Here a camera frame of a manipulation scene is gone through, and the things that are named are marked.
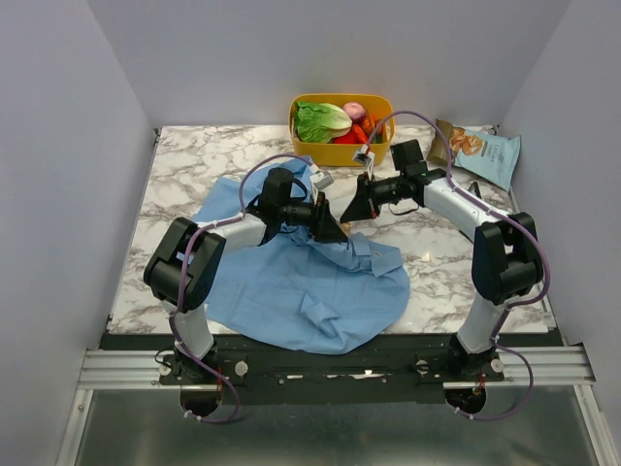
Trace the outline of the blue shirt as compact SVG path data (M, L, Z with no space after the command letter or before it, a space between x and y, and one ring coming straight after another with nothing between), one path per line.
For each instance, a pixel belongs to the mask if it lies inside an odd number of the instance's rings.
M321 244L291 226L264 246L224 253L207 296L183 305L263 343L339 355L395 323L408 301L399 249L361 233Z

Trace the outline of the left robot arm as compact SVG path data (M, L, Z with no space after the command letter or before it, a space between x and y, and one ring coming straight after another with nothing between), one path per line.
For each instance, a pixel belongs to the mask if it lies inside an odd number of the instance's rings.
M283 225L304 227L317 243L348 240L330 212L323 190L332 177L310 166L310 184L293 172L276 167L268 171L261 190L231 217L199 225L176 218L144 270L143 280L153 296L167 306L177 351L185 357L182 372L194 383L205 383L214 374L209 354L214 343L203 304L207 300L222 257L260 247L273 240Z

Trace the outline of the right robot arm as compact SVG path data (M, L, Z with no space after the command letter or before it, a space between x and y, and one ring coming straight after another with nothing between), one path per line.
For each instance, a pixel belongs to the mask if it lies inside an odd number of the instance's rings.
M453 183L443 169L429 168L415 140L393 146L392 158L397 176L380 180L373 173L375 157L369 147L354 153L354 162L366 171L357 178L356 192L341 221L376 218L382 206L410 199L449 220L472 242L476 296L451 338L445 360L453 378L468 380L490 363L510 305L543 278L543 263L534 245L535 223L524 213L497 211Z

